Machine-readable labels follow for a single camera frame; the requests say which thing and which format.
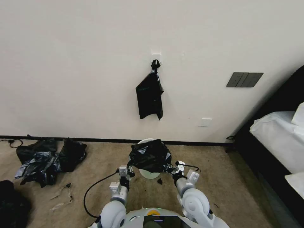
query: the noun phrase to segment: carpet floor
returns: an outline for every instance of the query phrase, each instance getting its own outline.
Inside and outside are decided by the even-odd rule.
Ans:
[[[24,140],[24,145],[34,142]],[[15,149],[10,148],[7,142],[0,142],[0,180],[13,181],[15,188],[33,203],[28,228],[84,228],[94,221],[83,208],[84,193],[90,185],[112,174],[120,165],[127,164],[131,144],[85,143],[88,145],[86,159],[72,173],[59,174],[55,185],[40,188],[35,182],[20,186],[20,180],[14,180],[20,161]],[[58,142],[58,151],[62,145],[63,142]],[[167,147],[172,154],[172,162],[181,160],[200,167],[196,188],[207,196],[213,213],[230,228],[278,227],[260,183],[237,152],[227,154],[223,147],[210,146]],[[182,214],[171,175],[160,174],[158,178],[148,180],[140,175],[137,168],[134,171],[136,175],[130,182],[127,213],[142,207],[160,207]],[[87,207],[92,214],[99,215],[103,206],[109,202],[109,184],[118,178],[116,174],[97,184],[88,193]],[[162,179],[162,185],[157,183],[159,178]],[[59,197],[51,199],[67,183],[72,183],[70,191],[73,202],[52,210],[54,206],[69,201],[66,189],[62,190]]]

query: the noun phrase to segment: wall outlet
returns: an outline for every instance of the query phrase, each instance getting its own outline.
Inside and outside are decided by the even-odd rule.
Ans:
[[[208,127],[210,125],[211,121],[212,121],[211,118],[201,118],[198,126],[199,127]]]

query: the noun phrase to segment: pile of black bags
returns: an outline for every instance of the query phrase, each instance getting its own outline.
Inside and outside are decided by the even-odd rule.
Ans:
[[[36,181],[41,187],[56,183],[57,173],[72,172],[86,157],[87,145],[70,138],[64,141],[59,153],[54,139],[39,140],[29,146],[19,146],[16,150],[21,167],[15,179],[22,178],[20,184]]]

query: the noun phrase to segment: crumpled black bag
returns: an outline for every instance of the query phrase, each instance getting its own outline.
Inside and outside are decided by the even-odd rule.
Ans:
[[[0,223],[5,228],[25,228],[31,203],[9,180],[0,181]]]
[[[22,165],[15,179],[22,178],[20,185],[30,181],[38,182],[41,187],[55,184],[57,172],[53,163],[56,150],[54,139],[39,140],[34,144],[18,147],[16,153]]]
[[[171,164],[171,153],[160,139],[132,145],[129,166],[144,169],[151,173],[164,173]]]
[[[56,183],[58,172],[72,172],[76,165],[86,157],[86,144],[66,139],[59,154],[56,154],[56,141],[39,140],[29,146],[20,146],[16,153],[21,167],[15,179],[22,178],[20,185],[36,181],[41,187]]]
[[[151,67],[151,73],[136,87],[139,118],[144,119],[146,116],[156,113],[160,120],[163,116],[161,95],[164,89],[157,73],[157,68],[160,67],[159,61],[154,60]]]
[[[67,138],[55,161],[58,172],[72,172],[86,158],[87,145]]]
[[[57,142],[55,139],[39,140],[34,144],[28,146],[19,146],[16,149],[17,156],[22,164],[31,160],[35,156],[35,152],[55,152],[57,151]]]

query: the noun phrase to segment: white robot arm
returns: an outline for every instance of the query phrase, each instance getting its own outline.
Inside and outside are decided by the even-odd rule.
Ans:
[[[183,214],[204,228],[229,228],[222,219],[212,213],[205,194],[195,188],[199,176],[193,170],[189,170],[186,177],[181,171],[173,174]]]

